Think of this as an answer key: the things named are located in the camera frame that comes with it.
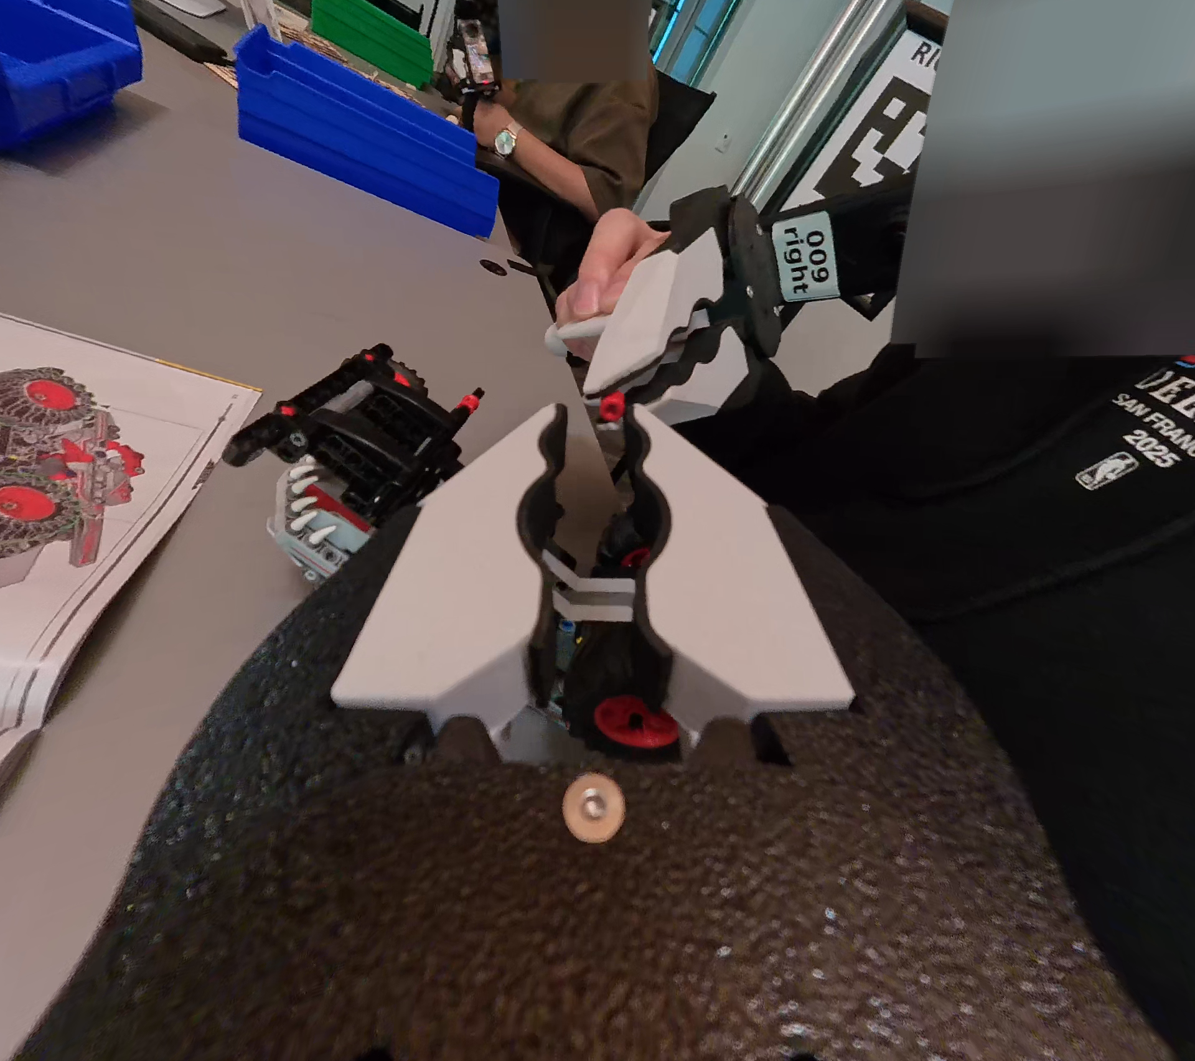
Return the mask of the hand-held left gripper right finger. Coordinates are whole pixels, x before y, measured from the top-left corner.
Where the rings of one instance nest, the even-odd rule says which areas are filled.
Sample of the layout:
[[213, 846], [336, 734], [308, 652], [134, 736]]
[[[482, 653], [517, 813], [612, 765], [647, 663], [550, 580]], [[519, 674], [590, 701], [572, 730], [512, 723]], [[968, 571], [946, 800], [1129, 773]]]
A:
[[649, 410], [640, 472], [667, 507], [643, 576], [651, 628], [671, 648], [665, 710], [697, 738], [713, 719], [838, 710], [854, 686], [763, 498]]

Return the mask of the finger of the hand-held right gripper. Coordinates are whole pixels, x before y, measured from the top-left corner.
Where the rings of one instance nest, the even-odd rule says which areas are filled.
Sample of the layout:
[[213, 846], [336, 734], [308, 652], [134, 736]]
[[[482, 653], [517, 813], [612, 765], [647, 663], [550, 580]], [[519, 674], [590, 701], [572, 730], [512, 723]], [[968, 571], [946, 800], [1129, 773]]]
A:
[[598, 336], [583, 393], [601, 395], [656, 366], [695, 307], [722, 294], [720, 247], [662, 248], [638, 261]]
[[654, 369], [636, 377], [634, 404], [673, 426], [722, 412], [753, 368], [741, 329], [739, 318], [711, 322], [706, 311], [695, 311], [686, 329], [643, 316], [634, 325], [636, 360]]

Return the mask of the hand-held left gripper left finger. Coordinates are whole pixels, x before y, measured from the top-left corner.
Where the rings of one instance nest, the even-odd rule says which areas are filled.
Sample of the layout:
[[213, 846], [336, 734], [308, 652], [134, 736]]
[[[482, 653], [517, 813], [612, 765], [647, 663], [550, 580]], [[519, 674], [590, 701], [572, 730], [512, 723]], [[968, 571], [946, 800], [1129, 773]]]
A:
[[411, 710], [440, 736], [475, 721], [501, 760], [555, 672], [555, 576], [568, 408], [546, 404], [429, 494], [358, 633], [332, 699]]

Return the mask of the toy brick monster truck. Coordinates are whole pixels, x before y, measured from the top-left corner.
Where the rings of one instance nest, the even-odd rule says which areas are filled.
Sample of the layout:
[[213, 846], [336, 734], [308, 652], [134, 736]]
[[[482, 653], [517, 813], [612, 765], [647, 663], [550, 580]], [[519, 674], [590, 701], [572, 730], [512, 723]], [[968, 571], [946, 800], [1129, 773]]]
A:
[[[347, 357], [326, 377], [238, 430], [222, 459], [244, 466], [262, 454], [286, 468], [266, 531], [304, 580], [337, 575], [387, 523], [462, 470], [457, 435], [425, 380], [387, 344]], [[532, 701], [592, 751], [623, 760], [680, 760], [680, 727], [631, 688], [629, 650], [601, 642], [596, 613], [548, 602], [534, 648]]]

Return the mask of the person's right hand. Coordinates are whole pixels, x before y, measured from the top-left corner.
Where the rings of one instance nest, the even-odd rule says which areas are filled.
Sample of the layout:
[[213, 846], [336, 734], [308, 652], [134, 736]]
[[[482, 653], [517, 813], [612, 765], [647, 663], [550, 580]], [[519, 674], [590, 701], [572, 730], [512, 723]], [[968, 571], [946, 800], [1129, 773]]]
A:
[[629, 208], [612, 208], [594, 225], [577, 276], [555, 300], [555, 322], [609, 316], [636, 265], [665, 245], [671, 225], [649, 223]]

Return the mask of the small black wheel red hub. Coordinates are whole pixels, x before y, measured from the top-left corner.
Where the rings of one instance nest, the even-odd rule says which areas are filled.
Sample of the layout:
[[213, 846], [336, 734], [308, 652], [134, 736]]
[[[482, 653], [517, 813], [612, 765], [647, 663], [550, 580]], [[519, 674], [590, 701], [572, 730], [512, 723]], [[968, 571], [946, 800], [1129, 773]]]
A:
[[594, 575], [636, 571], [651, 556], [649, 540], [634, 527], [629, 512], [616, 514], [605, 527], [596, 549]]

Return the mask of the black-white marker sign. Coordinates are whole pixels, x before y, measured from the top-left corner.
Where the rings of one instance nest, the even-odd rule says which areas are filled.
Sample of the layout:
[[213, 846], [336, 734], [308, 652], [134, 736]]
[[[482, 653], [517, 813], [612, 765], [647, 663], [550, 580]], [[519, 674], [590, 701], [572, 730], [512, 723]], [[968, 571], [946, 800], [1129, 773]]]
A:
[[801, 148], [772, 214], [917, 170], [946, 29], [944, 12], [902, 1]]

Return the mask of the open instruction booklet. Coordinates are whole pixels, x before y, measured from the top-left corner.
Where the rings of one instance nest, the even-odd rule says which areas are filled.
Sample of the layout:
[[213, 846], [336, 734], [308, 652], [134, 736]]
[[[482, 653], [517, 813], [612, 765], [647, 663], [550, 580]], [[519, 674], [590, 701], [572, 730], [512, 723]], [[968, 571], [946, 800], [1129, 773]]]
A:
[[260, 390], [2, 314], [2, 784]]

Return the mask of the green storage bin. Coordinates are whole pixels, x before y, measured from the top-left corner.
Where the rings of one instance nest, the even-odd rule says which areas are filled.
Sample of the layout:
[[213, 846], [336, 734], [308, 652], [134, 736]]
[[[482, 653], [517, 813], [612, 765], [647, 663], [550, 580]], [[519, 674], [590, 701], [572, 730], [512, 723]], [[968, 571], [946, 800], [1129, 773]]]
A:
[[310, 30], [414, 87], [435, 74], [429, 38], [367, 0], [312, 0]]

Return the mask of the blue storage bin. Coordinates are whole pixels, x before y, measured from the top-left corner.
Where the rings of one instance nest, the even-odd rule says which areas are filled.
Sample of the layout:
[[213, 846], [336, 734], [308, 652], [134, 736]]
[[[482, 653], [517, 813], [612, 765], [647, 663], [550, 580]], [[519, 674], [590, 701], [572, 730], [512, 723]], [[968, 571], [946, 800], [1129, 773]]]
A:
[[2, 149], [110, 105], [141, 82], [130, 0], [2, 0]]
[[235, 74], [244, 140], [369, 171], [477, 171], [473, 133], [262, 25], [235, 43]]

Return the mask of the brown laser-cut sheet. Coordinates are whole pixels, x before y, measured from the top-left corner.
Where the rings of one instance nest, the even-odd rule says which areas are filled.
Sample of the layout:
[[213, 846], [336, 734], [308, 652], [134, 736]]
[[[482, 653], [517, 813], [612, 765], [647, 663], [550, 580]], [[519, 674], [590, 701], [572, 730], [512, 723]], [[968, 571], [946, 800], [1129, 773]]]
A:
[[215, 41], [211, 36], [202, 34], [196, 29], [187, 27], [185, 29], [191, 38], [189, 38], [189, 47], [187, 54], [194, 62], [202, 63], [207, 71], [211, 71], [218, 80], [224, 80], [229, 83], [235, 91], [238, 89], [238, 78], [237, 78], [237, 69], [235, 69], [235, 56], [222, 47], [218, 41]]

